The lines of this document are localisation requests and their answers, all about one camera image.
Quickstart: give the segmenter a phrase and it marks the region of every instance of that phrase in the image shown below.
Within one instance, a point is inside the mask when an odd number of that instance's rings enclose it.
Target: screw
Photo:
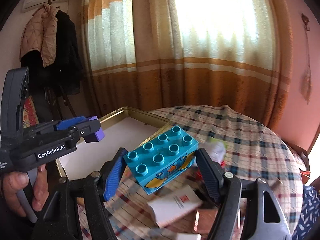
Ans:
[[[225,172],[225,173],[224,173],[224,176],[225,176],[226,178],[228,178],[228,179],[233,178],[233,174],[232,174],[232,172],[230,172],[230,171]]]
[[[61,177],[61,178],[59,179],[59,183],[61,183],[61,184],[65,183],[66,181],[67,181],[67,178],[66,178],[66,177]]]
[[[264,178],[258,178],[259,183],[266,183],[266,180]]]
[[[99,171],[93,171],[92,173],[91,173],[91,177],[93,177],[93,178],[97,178],[97,177],[99,177],[100,176],[100,172]]]

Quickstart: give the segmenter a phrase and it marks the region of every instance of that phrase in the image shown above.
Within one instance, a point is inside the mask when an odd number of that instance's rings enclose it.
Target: plaid tablecloth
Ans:
[[[228,106],[176,106],[152,113],[169,118],[172,125],[179,125],[199,142],[205,142],[208,136],[226,141],[225,168],[239,178],[255,180],[263,177],[269,184],[278,178],[282,185],[275,190],[275,195],[291,233],[294,231],[302,208],[302,181],[295,158],[275,133]],[[110,221],[118,239],[171,239],[173,232],[190,233],[192,214],[159,229],[145,208],[147,201],[166,195],[185,184],[192,188],[198,187],[193,168],[155,194],[147,195],[135,183],[130,171],[126,170],[116,196],[105,204],[112,214]],[[85,210],[81,206],[78,208],[84,239],[91,239]],[[239,238],[239,232],[233,238]]]

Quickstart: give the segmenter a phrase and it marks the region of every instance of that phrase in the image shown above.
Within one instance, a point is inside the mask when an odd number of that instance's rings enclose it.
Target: black jacket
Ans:
[[[44,68],[40,52],[34,50],[22,57],[21,67],[29,67],[31,91],[49,86],[60,96],[61,85],[67,95],[75,95],[80,92],[80,80],[83,77],[76,28],[68,14],[63,11],[58,11],[56,17],[57,52],[54,63]]]

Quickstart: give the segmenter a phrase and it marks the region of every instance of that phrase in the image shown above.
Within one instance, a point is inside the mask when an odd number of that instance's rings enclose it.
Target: hand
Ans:
[[[5,199],[8,207],[21,217],[25,217],[24,212],[18,197],[17,192],[25,188],[29,183],[29,177],[26,173],[11,172],[5,174],[3,178],[3,192],[2,197]],[[35,211],[42,210],[45,201],[49,196],[48,182],[47,182],[47,170],[45,164],[38,167],[38,175],[33,187],[33,200],[32,207]]]

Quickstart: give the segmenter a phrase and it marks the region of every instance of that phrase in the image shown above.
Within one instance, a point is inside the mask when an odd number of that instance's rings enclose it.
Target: plastic bag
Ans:
[[[211,160],[221,164],[227,152],[227,143],[225,141],[209,137],[206,142],[199,143],[199,148],[204,148]]]

